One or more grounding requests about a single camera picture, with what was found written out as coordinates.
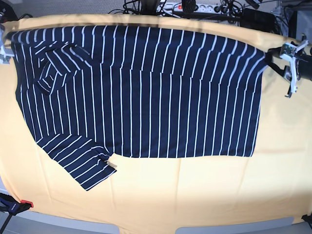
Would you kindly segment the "blue clamp red tip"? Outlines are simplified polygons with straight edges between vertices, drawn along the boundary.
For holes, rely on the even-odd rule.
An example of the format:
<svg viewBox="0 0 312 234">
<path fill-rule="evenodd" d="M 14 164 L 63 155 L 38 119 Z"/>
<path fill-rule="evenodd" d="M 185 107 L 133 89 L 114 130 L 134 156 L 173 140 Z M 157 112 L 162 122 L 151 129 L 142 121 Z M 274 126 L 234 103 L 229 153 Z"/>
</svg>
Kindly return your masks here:
<svg viewBox="0 0 312 234">
<path fill-rule="evenodd" d="M 19 213 L 25 212 L 30 208 L 33 208 L 33 202 L 21 200 L 16 201 L 12 196 L 1 193 L 0 194 L 0 211 L 3 213 L 8 213 L 8 217 L 4 221 L 2 227 L 0 228 L 0 233 L 2 234 L 13 216 Z"/>
</svg>

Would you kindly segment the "black clamp right corner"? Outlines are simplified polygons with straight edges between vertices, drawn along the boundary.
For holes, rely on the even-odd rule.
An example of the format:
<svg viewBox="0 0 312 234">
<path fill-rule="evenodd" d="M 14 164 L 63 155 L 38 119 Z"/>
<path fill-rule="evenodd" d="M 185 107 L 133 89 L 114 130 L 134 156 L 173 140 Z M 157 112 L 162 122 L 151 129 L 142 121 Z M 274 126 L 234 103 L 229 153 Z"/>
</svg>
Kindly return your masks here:
<svg viewBox="0 0 312 234">
<path fill-rule="evenodd" d="M 312 225 L 312 215 L 307 215 L 307 214 L 303 215 L 301 219 L 307 222 L 308 224 Z"/>
</svg>

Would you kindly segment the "white power strip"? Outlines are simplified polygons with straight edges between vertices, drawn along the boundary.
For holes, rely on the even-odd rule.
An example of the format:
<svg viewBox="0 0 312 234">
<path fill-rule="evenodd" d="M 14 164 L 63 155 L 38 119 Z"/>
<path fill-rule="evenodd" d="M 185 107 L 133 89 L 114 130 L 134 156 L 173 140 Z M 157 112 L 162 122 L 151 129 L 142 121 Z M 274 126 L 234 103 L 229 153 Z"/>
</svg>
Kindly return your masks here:
<svg viewBox="0 0 312 234">
<path fill-rule="evenodd" d="M 182 3 L 161 1 L 156 9 L 158 12 L 165 13 L 184 13 Z M 229 8 L 225 5 L 209 5 L 209 4 L 195 4 L 193 13 L 201 14 L 228 14 Z"/>
</svg>

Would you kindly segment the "yellow table cloth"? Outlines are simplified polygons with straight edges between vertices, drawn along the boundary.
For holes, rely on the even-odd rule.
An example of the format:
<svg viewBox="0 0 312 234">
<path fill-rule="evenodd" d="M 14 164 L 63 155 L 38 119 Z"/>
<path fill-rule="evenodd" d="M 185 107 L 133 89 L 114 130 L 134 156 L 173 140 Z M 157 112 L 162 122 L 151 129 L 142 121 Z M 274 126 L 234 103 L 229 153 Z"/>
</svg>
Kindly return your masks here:
<svg viewBox="0 0 312 234">
<path fill-rule="evenodd" d="M 293 217 L 312 211 L 312 83 L 288 83 L 267 69 L 252 157 L 133 159 L 113 155 L 117 171 L 89 191 L 34 142 L 16 102 L 13 62 L 0 67 L 0 176 L 34 211 L 174 232 Z"/>
</svg>

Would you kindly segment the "navy white striped T-shirt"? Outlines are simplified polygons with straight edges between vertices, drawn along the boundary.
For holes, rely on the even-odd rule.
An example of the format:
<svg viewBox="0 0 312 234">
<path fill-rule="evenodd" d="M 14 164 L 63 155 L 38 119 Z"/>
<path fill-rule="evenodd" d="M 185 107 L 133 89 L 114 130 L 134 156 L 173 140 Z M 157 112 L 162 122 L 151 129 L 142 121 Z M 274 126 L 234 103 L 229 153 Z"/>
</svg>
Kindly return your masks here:
<svg viewBox="0 0 312 234">
<path fill-rule="evenodd" d="M 133 158 L 254 152 L 265 54 L 199 32 L 68 26 L 10 32 L 36 144 L 90 190 Z"/>
</svg>

